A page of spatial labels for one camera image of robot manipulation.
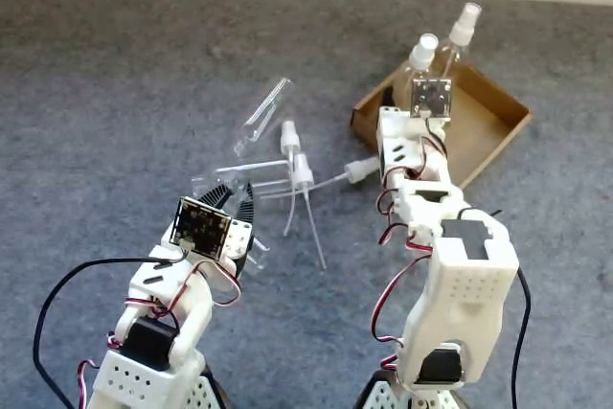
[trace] perforated plate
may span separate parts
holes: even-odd
[[[379,380],[373,387],[371,394],[366,399],[363,409],[404,409],[392,392],[390,385]]]
[[[409,394],[405,393],[398,401],[387,381],[379,380],[369,394],[362,409],[406,409],[409,403]],[[414,409],[467,409],[465,405],[459,405],[455,397],[448,391],[439,391],[426,399],[415,398],[412,407]]]
[[[133,408],[167,406],[174,377],[109,351],[94,382],[97,392]]]
[[[205,376],[201,376],[192,389],[185,409],[221,409],[211,382]]]

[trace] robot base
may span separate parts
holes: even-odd
[[[422,392],[419,396],[400,391],[392,371],[377,371],[362,391],[353,409],[469,409],[455,392]]]

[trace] spray nozzle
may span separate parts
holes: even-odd
[[[409,56],[409,64],[413,69],[425,71],[430,67],[434,52],[439,46],[439,40],[434,34],[423,34],[418,44],[413,47]]]
[[[475,25],[481,14],[481,6],[473,2],[464,5],[460,17],[453,25],[449,40],[460,47],[465,47],[470,43],[475,34]]]

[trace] circuit board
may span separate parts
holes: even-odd
[[[177,207],[170,243],[202,257],[218,260],[232,218],[187,196]]]

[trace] black cable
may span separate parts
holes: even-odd
[[[461,218],[462,218],[462,215],[463,215],[463,214],[464,214],[466,211],[469,211],[469,210],[478,210],[478,209],[479,209],[479,208],[474,208],[474,207],[472,207],[472,206],[468,206],[468,207],[466,207],[466,208],[463,208],[463,209],[461,209],[461,210],[458,212],[458,215],[456,216],[456,219],[461,219]]]
[[[517,345],[515,346],[515,355],[513,357],[513,365],[511,368],[511,404],[512,409],[517,409],[517,393],[515,386],[517,383],[517,365],[519,364],[519,354],[521,353],[521,347],[524,344],[524,336],[526,335],[526,329],[528,328],[528,320],[530,319],[530,310],[532,308],[532,295],[528,288],[528,282],[524,277],[524,272],[521,267],[517,268],[517,278],[521,283],[521,287],[524,290],[524,297],[526,298],[526,309],[524,310],[524,319],[521,322],[521,329],[519,330],[519,336],[517,337]]]
[[[425,119],[425,128],[428,130],[428,133],[430,134],[430,136],[432,136],[437,141],[437,143],[439,143],[439,145],[441,146],[441,149],[444,152],[444,156],[447,157],[448,156],[447,146],[444,144],[444,141],[441,139],[441,137],[432,131],[432,128],[430,128],[429,119]]]
[[[32,345],[32,359],[34,361],[34,366],[36,370],[45,381],[45,383],[51,388],[51,390],[56,394],[59,400],[64,404],[67,409],[75,409],[75,406],[70,402],[68,397],[61,391],[56,382],[51,378],[47,370],[40,362],[40,338],[42,335],[42,329],[45,324],[45,318],[47,317],[47,311],[51,306],[51,303],[54,301],[55,297],[59,293],[59,291],[70,281],[72,280],[78,273],[87,267],[92,267],[94,265],[103,265],[107,263],[124,263],[124,262],[138,262],[138,263],[146,263],[146,262],[154,262],[154,263],[177,263],[183,261],[187,256],[187,253],[184,252],[184,255],[181,259],[178,260],[168,260],[168,259],[159,259],[159,258],[112,258],[112,259],[97,259],[94,261],[87,261],[80,265],[77,265],[70,272],[68,272],[64,277],[57,283],[54,288],[51,290],[47,299],[42,305],[40,309],[40,313],[38,314],[38,320],[36,321],[36,329],[34,331],[34,341]]]

